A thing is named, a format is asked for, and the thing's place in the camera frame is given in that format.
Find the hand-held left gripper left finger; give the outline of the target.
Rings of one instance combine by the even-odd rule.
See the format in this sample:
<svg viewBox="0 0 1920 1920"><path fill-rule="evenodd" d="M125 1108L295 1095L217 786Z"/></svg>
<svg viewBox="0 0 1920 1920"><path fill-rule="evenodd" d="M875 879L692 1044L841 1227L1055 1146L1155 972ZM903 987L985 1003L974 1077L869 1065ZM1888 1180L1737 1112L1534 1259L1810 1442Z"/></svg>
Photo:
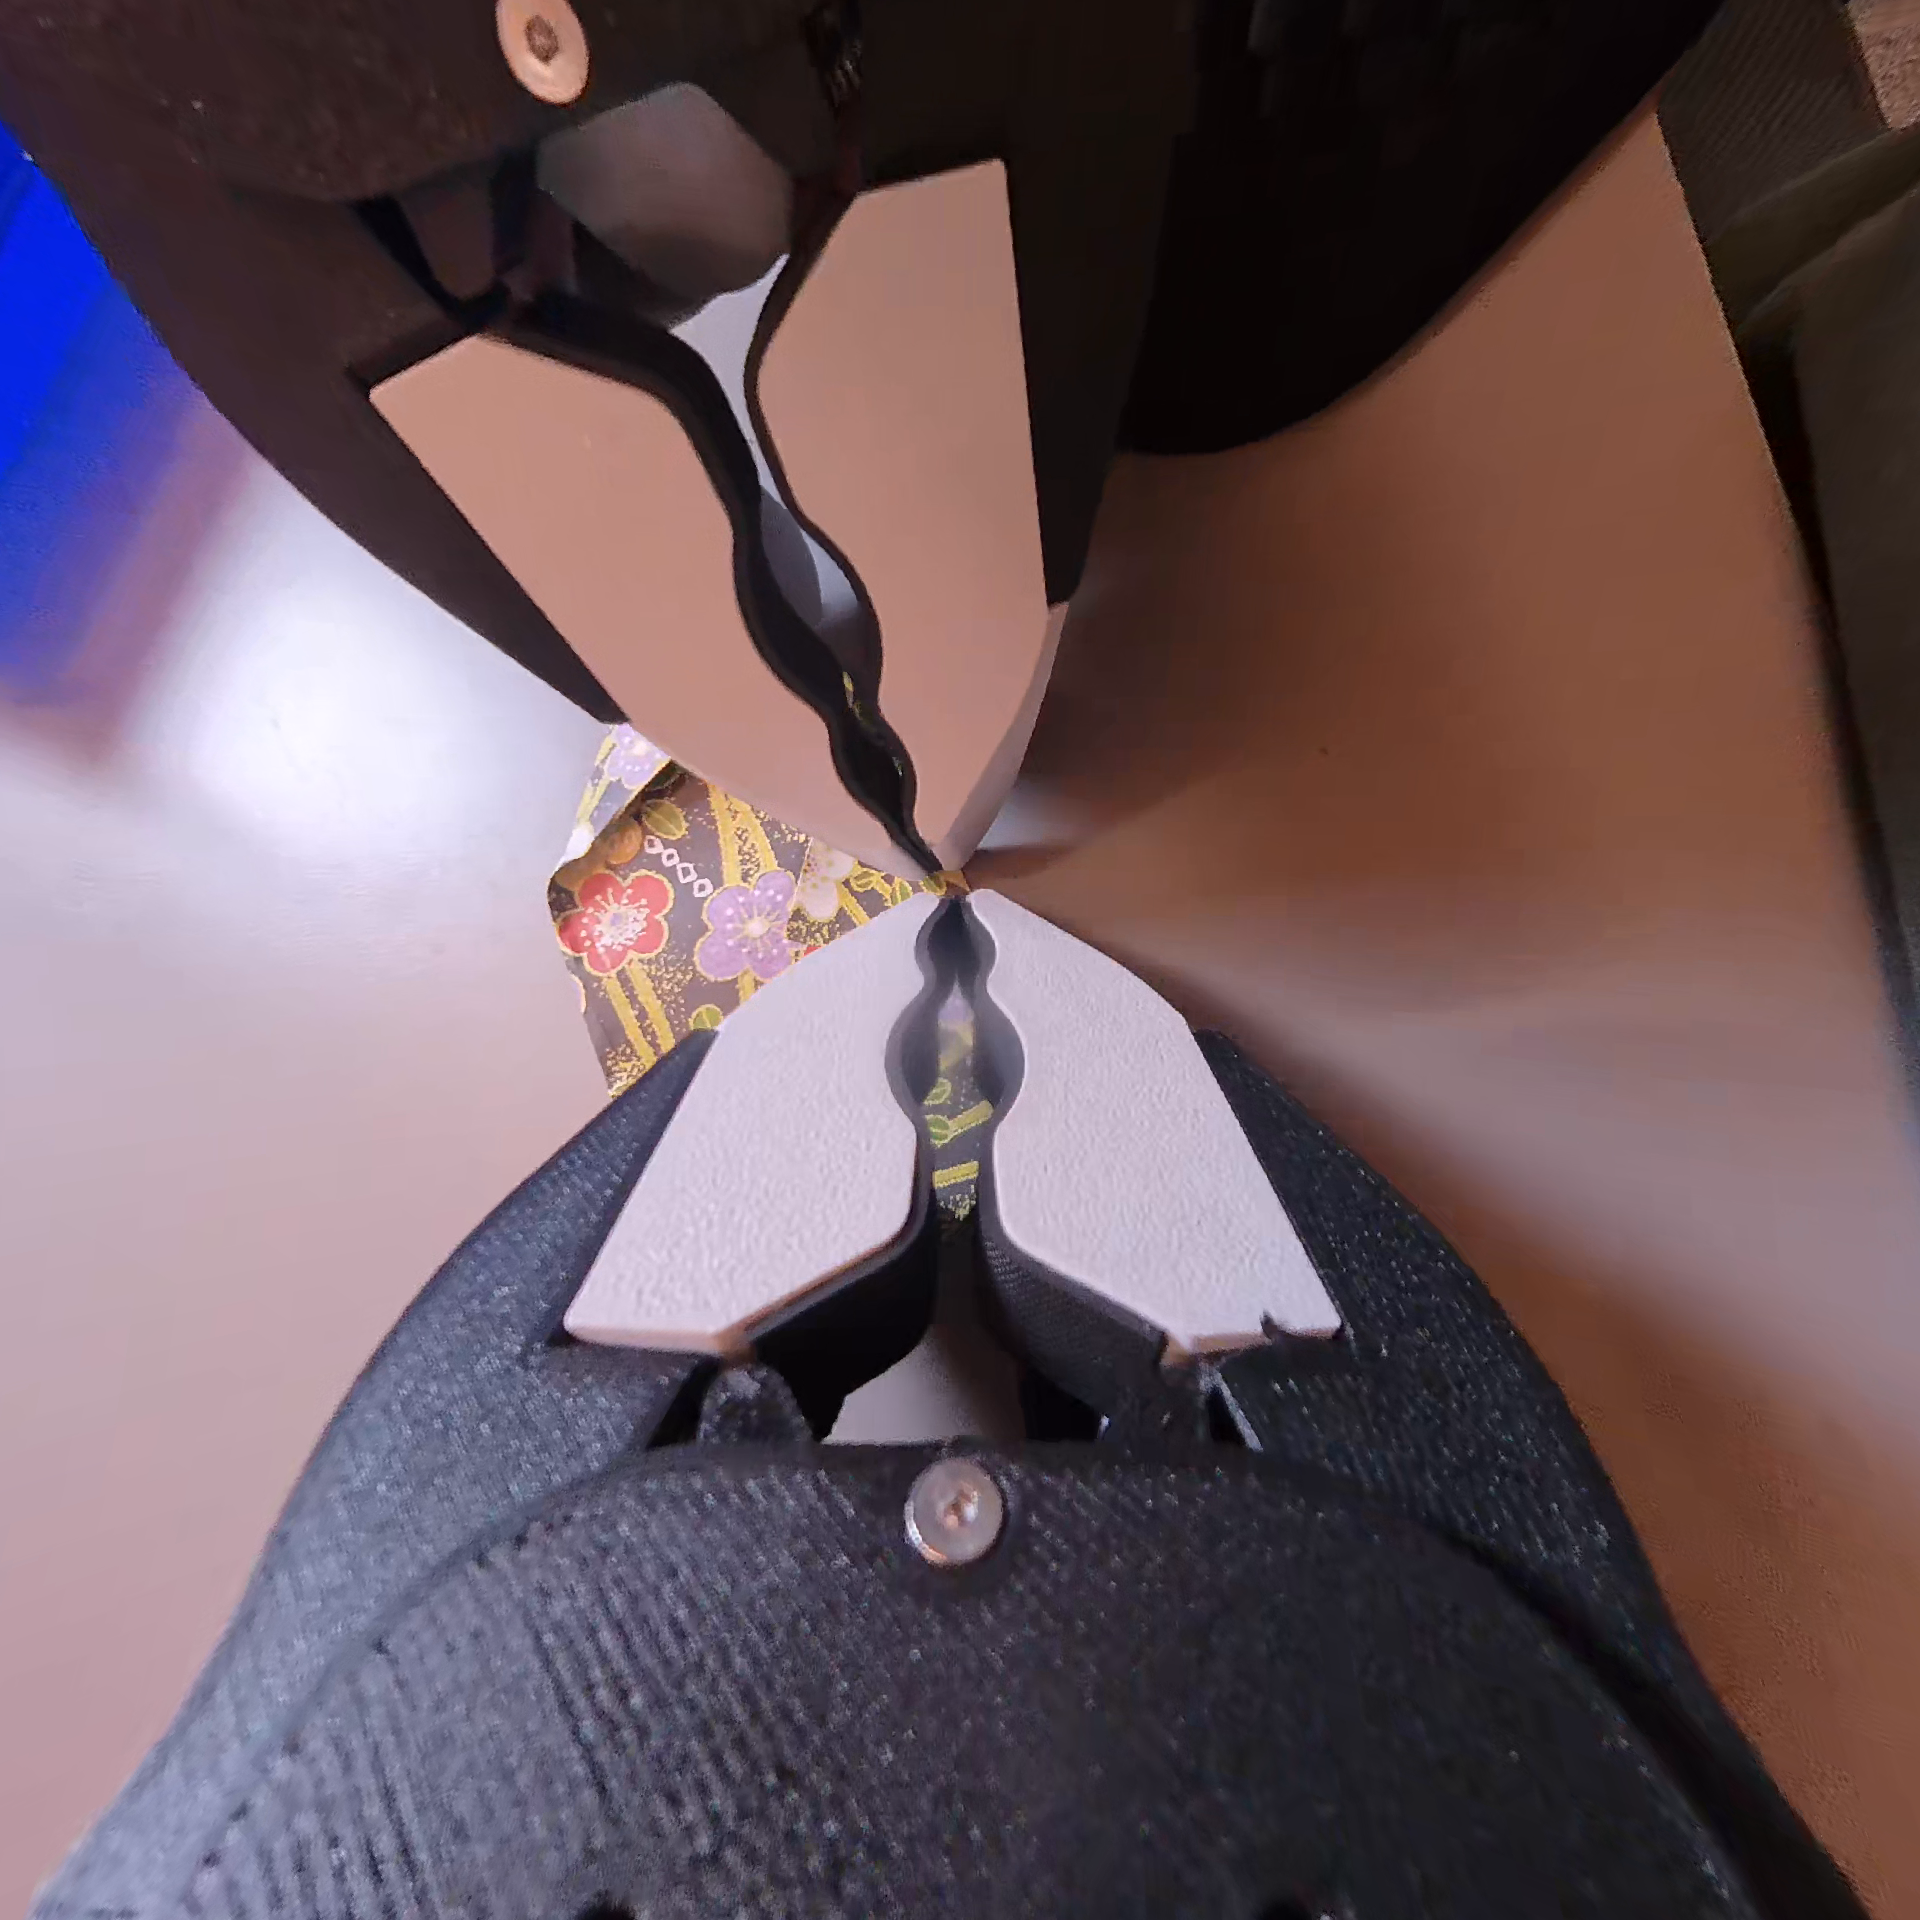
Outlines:
<svg viewBox="0 0 1920 1920"><path fill-rule="evenodd" d="M813 1433L937 1303L922 1099L937 1071L914 897L797 963L698 1051L564 1330L777 1373Z"/></svg>

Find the green backed floral paper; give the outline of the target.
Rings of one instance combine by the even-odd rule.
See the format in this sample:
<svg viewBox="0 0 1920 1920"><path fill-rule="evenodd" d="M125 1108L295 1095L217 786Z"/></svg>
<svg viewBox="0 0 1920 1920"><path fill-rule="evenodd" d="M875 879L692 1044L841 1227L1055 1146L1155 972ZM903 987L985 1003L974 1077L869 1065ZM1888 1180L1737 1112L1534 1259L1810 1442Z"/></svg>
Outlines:
<svg viewBox="0 0 1920 1920"><path fill-rule="evenodd" d="M728 796L633 725L598 748L549 914L607 1090L959 874L897 876Z"/></svg>

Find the black textured pad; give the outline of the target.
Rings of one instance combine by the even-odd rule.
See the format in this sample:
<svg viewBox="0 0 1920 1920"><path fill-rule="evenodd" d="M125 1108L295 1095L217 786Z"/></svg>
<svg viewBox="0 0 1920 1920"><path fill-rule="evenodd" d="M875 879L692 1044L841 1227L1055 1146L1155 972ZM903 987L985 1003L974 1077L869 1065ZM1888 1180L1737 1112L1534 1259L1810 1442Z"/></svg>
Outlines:
<svg viewBox="0 0 1920 1920"><path fill-rule="evenodd" d="M1126 451L1257 444L1409 348L1714 2L1200 6Z"/></svg>

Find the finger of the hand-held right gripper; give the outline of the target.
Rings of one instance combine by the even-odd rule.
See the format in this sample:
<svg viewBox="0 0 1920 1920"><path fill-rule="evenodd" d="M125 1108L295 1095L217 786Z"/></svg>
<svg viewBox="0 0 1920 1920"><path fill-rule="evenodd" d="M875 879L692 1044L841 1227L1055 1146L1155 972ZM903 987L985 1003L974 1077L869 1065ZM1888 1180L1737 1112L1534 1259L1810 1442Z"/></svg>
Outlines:
<svg viewBox="0 0 1920 1920"><path fill-rule="evenodd" d="M879 708L943 866L988 836L1032 741L1064 604L1045 584L1000 159L857 195L758 363L804 517L875 611Z"/></svg>
<svg viewBox="0 0 1920 1920"><path fill-rule="evenodd" d="M852 592L766 487L723 388L684 422L578 353L481 330L373 388L373 407L658 751L728 796L904 876L832 763L820 663L844 697Z"/></svg>

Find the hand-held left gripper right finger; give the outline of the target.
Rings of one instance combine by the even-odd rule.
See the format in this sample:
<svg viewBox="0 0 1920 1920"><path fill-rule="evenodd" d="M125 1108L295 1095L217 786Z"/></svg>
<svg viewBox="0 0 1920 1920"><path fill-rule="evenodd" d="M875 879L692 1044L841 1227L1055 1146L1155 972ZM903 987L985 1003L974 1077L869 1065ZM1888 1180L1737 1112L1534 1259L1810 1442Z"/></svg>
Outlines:
<svg viewBox="0 0 1920 1920"><path fill-rule="evenodd" d="M1045 1398L1201 1433L1211 1367L1320 1348L1341 1309L1186 1017L1002 894L966 916L989 1322Z"/></svg>

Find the blue plastic bin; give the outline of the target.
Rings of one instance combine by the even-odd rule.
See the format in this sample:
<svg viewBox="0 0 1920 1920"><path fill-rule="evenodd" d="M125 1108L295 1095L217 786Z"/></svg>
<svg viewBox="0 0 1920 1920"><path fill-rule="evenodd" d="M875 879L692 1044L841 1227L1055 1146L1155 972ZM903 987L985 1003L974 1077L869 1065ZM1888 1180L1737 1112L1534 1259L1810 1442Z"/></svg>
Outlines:
<svg viewBox="0 0 1920 1920"><path fill-rule="evenodd" d="M56 703L143 537L192 388L2 135L2 688Z"/></svg>

